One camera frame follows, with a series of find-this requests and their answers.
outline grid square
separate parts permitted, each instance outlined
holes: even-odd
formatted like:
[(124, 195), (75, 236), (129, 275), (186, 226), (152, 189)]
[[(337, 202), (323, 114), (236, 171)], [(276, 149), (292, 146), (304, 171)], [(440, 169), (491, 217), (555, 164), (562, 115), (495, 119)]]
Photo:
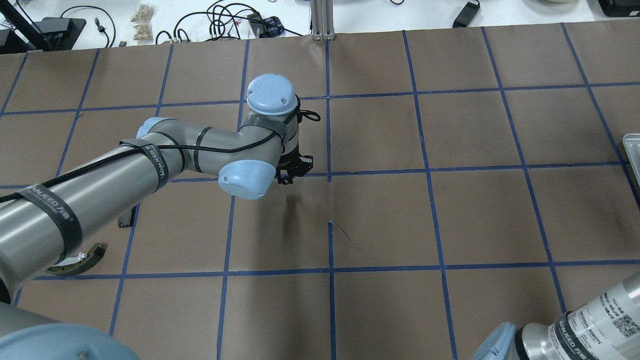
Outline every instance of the grid square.
[(246, 86), (259, 75), (274, 73), (292, 81), (300, 97), (324, 96), (325, 63), (324, 42), (313, 41), (311, 35), (255, 39), (249, 48)]
[(332, 95), (412, 91), (402, 33), (340, 34), (329, 42)]
[(434, 172), (447, 264), (547, 261), (522, 170)]
[(336, 267), (438, 264), (424, 174), (334, 176), (331, 188)]
[[(215, 127), (235, 132), (237, 129), (238, 104), (217, 104), (197, 106), (169, 106), (160, 109), (160, 116), (175, 117), (178, 120)], [(177, 179), (218, 177), (217, 174), (202, 174), (185, 170)]]
[(76, 168), (136, 137), (138, 128), (153, 117), (155, 109), (87, 111), (80, 113), (69, 143), (63, 172)]
[(608, 86), (592, 90), (622, 158), (628, 161), (622, 138), (629, 133), (640, 133), (637, 115), (640, 114), (640, 86)]
[(499, 92), (420, 95), (419, 101), (431, 168), (520, 164)]
[(584, 84), (560, 24), (486, 29), (505, 87)]
[(336, 273), (337, 357), (451, 359), (440, 278), (437, 271)]
[(331, 219), (324, 177), (271, 188), (260, 201), (236, 198), (229, 270), (326, 268)]
[(412, 96), (331, 100), (332, 170), (424, 168)]
[(566, 30), (590, 83), (640, 81), (637, 21), (576, 22)]
[(18, 307), (59, 322), (109, 332), (118, 280), (36, 280), (22, 289)]
[(25, 56), (25, 54), (0, 55), (0, 109), (6, 102), (6, 97), (9, 95)]
[(506, 94), (527, 164), (616, 161), (616, 153), (586, 89)]
[(170, 183), (140, 205), (127, 273), (222, 271), (230, 197), (216, 183)]
[(471, 359), (502, 322), (550, 324), (562, 314), (549, 268), (448, 270), (459, 359)]
[(331, 358), (328, 283), (328, 274), (229, 277), (221, 358)]
[(29, 53), (6, 110), (77, 108), (95, 52), (92, 49)]
[(84, 108), (157, 104), (169, 46), (101, 49)]
[(163, 103), (238, 100), (245, 45), (246, 41), (175, 44)]
[(529, 173), (554, 260), (640, 258), (640, 211), (621, 167)]
[(113, 337), (141, 359), (215, 358), (221, 277), (127, 279)]
[(558, 266), (556, 272), (566, 308), (573, 311), (640, 272), (640, 265)]
[(498, 87), (479, 28), (407, 31), (406, 37), (418, 91)]
[(73, 121), (73, 113), (3, 116), (0, 184), (35, 184), (55, 177)]

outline metal post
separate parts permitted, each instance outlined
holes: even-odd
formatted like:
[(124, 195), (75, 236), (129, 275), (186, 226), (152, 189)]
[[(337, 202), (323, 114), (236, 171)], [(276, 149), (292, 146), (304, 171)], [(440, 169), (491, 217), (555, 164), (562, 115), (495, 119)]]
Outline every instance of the metal post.
[(311, 32), (314, 40), (334, 40), (333, 0), (311, 0)]
[(0, 0), (0, 13), (18, 29), (38, 50), (53, 51), (51, 44), (16, 10), (9, 0)]

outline qr code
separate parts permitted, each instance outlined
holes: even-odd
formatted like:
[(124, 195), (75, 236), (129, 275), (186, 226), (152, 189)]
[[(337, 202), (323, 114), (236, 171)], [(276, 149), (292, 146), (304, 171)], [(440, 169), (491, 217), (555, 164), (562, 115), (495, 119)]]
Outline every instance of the qr code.
[(617, 320), (613, 320), (613, 326), (617, 327), (620, 334), (629, 339), (635, 334), (640, 333), (640, 327), (634, 322), (629, 315), (622, 316)]

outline black device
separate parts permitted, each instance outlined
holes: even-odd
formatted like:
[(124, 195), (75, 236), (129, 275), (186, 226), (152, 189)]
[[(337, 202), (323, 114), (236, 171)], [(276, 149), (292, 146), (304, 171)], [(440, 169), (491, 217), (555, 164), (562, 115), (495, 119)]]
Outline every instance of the black device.
[(254, 12), (246, 17), (249, 19), (249, 25), (251, 26), (251, 30), (253, 30), (253, 34), (257, 38), (264, 38), (266, 36), (267, 30), (264, 28), (264, 21), (262, 20), (262, 16), (260, 13)]
[(606, 16), (640, 16), (640, 0), (598, 0)]
[(467, 3), (462, 11), (458, 14), (458, 17), (453, 22), (454, 28), (466, 28), (469, 23), (476, 17), (476, 14), (480, 10), (480, 2)]
[(86, 25), (84, 19), (45, 17), (34, 22), (54, 50), (71, 50)]
[(27, 44), (12, 29), (0, 29), (0, 54), (27, 52)]

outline power adapter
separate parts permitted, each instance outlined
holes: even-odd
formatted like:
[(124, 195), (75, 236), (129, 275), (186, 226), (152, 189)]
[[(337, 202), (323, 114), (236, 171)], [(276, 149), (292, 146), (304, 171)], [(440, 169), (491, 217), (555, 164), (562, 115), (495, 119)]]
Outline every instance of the power adapter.
[(466, 28), (469, 23), (476, 17), (480, 10), (480, 1), (477, 4), (467, 3), (462, 11), (458, 14), (458, 17), (453, 22), (454, 28)]

